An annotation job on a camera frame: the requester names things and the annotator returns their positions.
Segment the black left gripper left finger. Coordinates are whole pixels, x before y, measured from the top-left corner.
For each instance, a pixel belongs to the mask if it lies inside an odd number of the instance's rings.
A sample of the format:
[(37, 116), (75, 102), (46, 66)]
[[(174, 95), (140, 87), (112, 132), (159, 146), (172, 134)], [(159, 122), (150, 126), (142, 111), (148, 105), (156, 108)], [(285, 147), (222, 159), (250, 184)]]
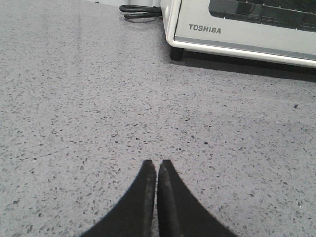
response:
[(119, 202), (83, 237), (150, 237), (155, 200), (156, 171), (142, 163), (133, 183)]

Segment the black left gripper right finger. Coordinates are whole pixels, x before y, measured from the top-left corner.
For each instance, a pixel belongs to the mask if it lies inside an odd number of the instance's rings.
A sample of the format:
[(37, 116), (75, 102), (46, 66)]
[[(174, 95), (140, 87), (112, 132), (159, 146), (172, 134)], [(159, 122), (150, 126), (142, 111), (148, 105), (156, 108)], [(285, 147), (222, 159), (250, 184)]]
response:
[(198, 202), (169, 160), (159, 169), (157, 212), (161, 237), (236, 236)]

